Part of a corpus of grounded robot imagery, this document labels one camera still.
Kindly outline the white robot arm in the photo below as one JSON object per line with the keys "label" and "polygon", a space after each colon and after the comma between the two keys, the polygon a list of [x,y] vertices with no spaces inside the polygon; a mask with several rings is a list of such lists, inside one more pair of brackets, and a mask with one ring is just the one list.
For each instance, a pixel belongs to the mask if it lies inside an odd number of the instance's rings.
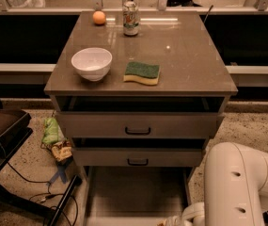
{"label": "white robot arm", "polygon": [[223,142],[208,152],[204,201],[184,209],[164,226],[265,226],[268,211],[268,153]]}

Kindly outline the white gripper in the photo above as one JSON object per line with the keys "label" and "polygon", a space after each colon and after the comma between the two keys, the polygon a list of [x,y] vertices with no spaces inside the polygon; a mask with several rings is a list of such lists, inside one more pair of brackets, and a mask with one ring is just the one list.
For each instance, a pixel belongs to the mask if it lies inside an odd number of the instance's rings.
{"label": "white gripper", "polygon": [[204,203],[197,202],[186,207],[180,216],[169,217],[166,226],[205,226]]}

